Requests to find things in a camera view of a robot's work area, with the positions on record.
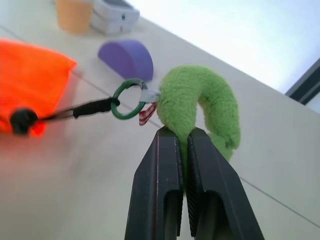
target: orange drawstring bag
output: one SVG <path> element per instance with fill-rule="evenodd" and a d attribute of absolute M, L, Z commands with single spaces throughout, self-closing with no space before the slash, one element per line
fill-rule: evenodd
<path fill-rule="evenodd" d="M 12 117 L 21 109 L 39 117 L 52 114 L 76 64 L 43 47 L 0 39 L 0 133 L 16 133 Z M 29 134 L 41 136 L 44 130 L 38 122 Z"/>

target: fuzzy fabric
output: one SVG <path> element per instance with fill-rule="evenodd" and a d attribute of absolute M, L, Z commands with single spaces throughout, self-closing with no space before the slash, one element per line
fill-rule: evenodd
<path fill-rule="evenodd" d="M 229 161 L 240 144 L 241 131 L 238 103 L 226 80 L 209 68 L 182 65 L 164 77 L 159 90 L 157 113 L 179 139 L 183 175 L 187 173 L 188 136 L 196 125 L 198 104 L 212 143 Z"/>

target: purple object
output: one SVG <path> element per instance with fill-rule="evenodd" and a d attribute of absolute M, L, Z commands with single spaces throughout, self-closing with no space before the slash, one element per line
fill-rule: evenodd
<path fill-rule="evenodd" d="M 133 39 L 111 41 L 102 45 L 98 57 L 125 80 L 150 81 L 154 64 L 146 47 Z"/>

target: white tabletop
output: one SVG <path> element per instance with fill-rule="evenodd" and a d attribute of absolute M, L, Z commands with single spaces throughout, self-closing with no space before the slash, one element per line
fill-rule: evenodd
<path fill-rule="evenodd" d="M 141 19 L 134 31 L 106 37 L 58 29 L 49 0 L 0 0 L 0 37 L 60 51 L 78 61 L 61 107 L 114 93 L 122 79 L 97 59 L 99 47 L 134 38 L 149 50 L 156 89 L 174 66 L 208 66 L 223 75 L 239 102 L 242 139 L 231 165 L 242 179 L 265 239 L 320 236 L 320 116 L 212 55 Z M 121 95 L 122 111 L 139 90 Z M 54 123 L 40 139 L 1 136 L 1 240 L 123 239 L 134 172 L 159 127 L 98 114 Z M 205 128 L 201 110 L 197 126 Z M 186 208 L 181 239 L 191 239 Z"/>

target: green key ring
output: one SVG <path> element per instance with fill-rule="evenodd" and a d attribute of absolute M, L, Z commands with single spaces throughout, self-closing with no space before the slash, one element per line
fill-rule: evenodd
<path fill-rule="evenodd" d="M 113 98 L 114 99 L 118 99 L 120 94 L 132 87 L 132 86 L 135 86 L 135 85 L 139 85 L 141 90 L 144 90 L 144 89 L 148 89 L 147 85 L 144 83 L 144 81 L 138 79 L 138 78 L 131 78 L 129 80 L 126 80 L 124 83 L 121 84 L 121 86 L 115 91 L 115 93 L 113 94 Z M 111 103 L 111 111 L 112 111 L 112 114 L 117 118 L 117 119 L 121 119 L 121 120 L 127 120 L 127 119 L 132 119 L 134 116 L 138 115 L 141 110 L 144 108 L 144 106 L 146 105 L 145 102 L 139 102 L 138 106 L 136 106 L 136 108 L 132 111 L 132 112 L 129 112 L 129 113 L 120 113 L 118 112 L 117 110 L 117 105 L 112 102 Z"/>

